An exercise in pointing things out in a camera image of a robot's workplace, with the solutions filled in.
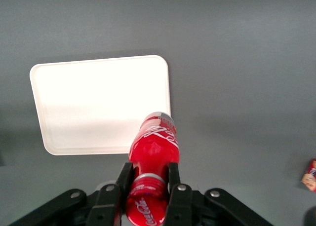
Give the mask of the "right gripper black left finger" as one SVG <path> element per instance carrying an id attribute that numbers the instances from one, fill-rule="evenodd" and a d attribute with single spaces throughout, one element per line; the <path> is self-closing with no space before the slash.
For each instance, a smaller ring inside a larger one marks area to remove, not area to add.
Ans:
<path id="1" fill-rule="evenodd" d="M 114 183 L 98 191 L 86 221 L 87 226 L 120 226 L 125 203 L 133 180 L 133 164 L 127 162 Z"/>

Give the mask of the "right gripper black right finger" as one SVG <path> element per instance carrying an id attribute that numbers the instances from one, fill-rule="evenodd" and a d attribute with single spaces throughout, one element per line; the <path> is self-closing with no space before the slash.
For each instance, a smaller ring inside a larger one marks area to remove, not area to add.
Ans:
<path id="1" fill-rule="evenodd" d="M 164 226 L 192 225 L 192 189 L 181 183 L 178 163 L 170 163 L 168 169 L 169 203 Z"/>

